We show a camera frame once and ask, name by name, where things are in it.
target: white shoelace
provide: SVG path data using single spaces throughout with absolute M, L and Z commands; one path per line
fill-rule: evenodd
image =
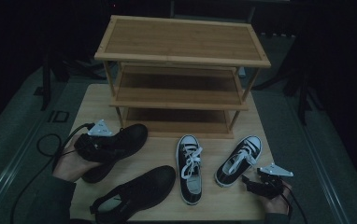
M 193 171 L 196 166 L 200 166 L 202 148 L 196 146 L 184 146 L 182 149 L 184 151 L 184 156 L 187 158 L 185 166 L 181 170 L 181 177 L 183 179 L 188 179 L 193 175 Z
M 246 143 L 243 144 L 243 147 L 237 152 L 234 164 L 232 164 L 228 173 L 231 174 L 231 173 L 235 172 L 236 169 L 239 167 L 240 163 L 244 159 L 246 159 L 246 161 L 251 166 L 255 165 L 255 163 L 257 163 L 257 161 L 251 156 L 252 151 L 256 152 L 256 148 L 251 143 L 248 143 L 248 141 L 246 141 Z

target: dark background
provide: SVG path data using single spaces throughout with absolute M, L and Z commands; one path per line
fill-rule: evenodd
M 245 20 L 251 7 L 258 34 L 296 36 L 278 76 L 295 68 L 296 90 L 308 72 L 357 169 L 357 1 L 178 0 L 175 12 Z M 88 62 L 111 14 L 168 18 L 170 1 L 0 1 L 0 113 L 46 52 Z M 54 58 L 54 64 L 55 76 L 66 81 L 64 62 Z

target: hand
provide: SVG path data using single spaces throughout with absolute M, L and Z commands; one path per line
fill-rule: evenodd
M 288 198 L 290 194 L 290 190 L 292 189 L 292 186 L 290 186 L 288 183 L 283 181 L 283 185 L 285 185 L 287 188 L 284 188 L 283 195 Z M 280 214 L 285 214 L 288 215 L 289 213 L 289 205 L 286 203 L 286 201 L 278 195 L 277 197 L 269 200 L 263 196 L 259 196 L 261 203 L 264 206 L 265 212 L 266 213 L 280 213 Z
M 60 157 L 53 170 L 53 176 L 66 181 L 75 182 L 87 171 L 102 164 L 100 162 L 86 161 L 77 153 L 74 148 L 74 143 L 77 142 L 78 139 L 79 135 L 74 135 L 70 145 L 63 150 L 62 155 L 67 152 L 70 153 Z

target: sleeve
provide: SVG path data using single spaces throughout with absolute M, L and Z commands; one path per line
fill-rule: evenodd
M 289 217 L 279 213 L 266 213 L 264 224 L 288 224 Z
M 31 205 L 25 223 L 69 223 L 71 200 L 76 185 L 54 176 L 48 176 Z

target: sneaker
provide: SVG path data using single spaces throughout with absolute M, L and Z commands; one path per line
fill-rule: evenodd
M 262 144 L 257 136 L 248 136 L 240 140 L 228 160 L 214 174 L 220 187 L 230 187 L 260 158 Z
M 201 151 L 192 135 L 184 135 L 178 142 L 176 160 L 181 197 L 189 205 L 197 204 L 202 196 Z
M 172 190 L 176 171 L 171 166 L 160 166 L 119 185 L 90 207 L 98 224 L 125 223 L 136 212 L 161 203 Z
M 137 153 L 146 143 L 147 137 L 147 127 L 143 124 L 134 124 L 121 129 L 114 136 L 104 138 L 105 141 L 102 144 L 106 144 L 113 151 L 112 161 L 92 168 L 82 176 L 82 179 L 88 183 L 97 183 L 103 180 L 117 161 Z

